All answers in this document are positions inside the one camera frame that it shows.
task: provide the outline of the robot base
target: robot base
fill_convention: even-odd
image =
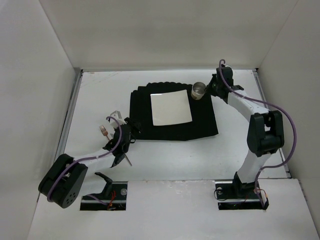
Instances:
[[[237,194],[234,186],[232,180],[215,182],[214,197],[218,200],[219,210],[263,209],[258,196],[253,190],[242,197]]]

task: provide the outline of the white square plate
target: white square plate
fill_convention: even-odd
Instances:
[[[192,122],[187,90],[151,94],[154,126]]]

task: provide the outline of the fork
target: fork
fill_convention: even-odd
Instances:
[[[107,129],[105,128],[105,126],[101,125],[101,126],[99,126],[99,128],[100,128],[100,131],[101,131],[102,135],[105,136],[105,137],[110,141],[110,138],[109,138],[109,136],[108,136],[108,131],[107,131]],[[124,154],[124,157],[125,157],[125,159],[128,161],[128,163],[130,164],[130,166],[132,167],[132,163],[130,162],[130,160],[129,160],[129,158],[127,157],[126,154]]]

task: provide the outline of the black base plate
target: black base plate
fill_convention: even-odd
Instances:
[[[127,206],[127,195],[121,195],[121,190],[126,189],[128,192],[128,183],[127,182],[116,182],[112,183],[111,193],[115,191],[115,198],[112,201],[112,206],[109,208],[110,211],[124,211]],[[107,197],[101,198],[99,200],[103,201],[106,204],[110,203],[112,195],[110,194]],[[108,205],[104,205],[92,197],[83,196],[80,204],[80,211],[107,211]]]
[[[245,198],[239,198],[239,196],[236,195],[232,182],[218,182],[215,184],[215,189],[215,195],[217,200],[219,201],[219,210],[263,209],[258,196],[253,191],[249,192]]]

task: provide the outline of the metal cup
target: metal cup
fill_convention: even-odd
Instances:
[[[191,97],[194,100],[200,100],[206,93],[206,85],[203,82],[196,82],[192,85]]]

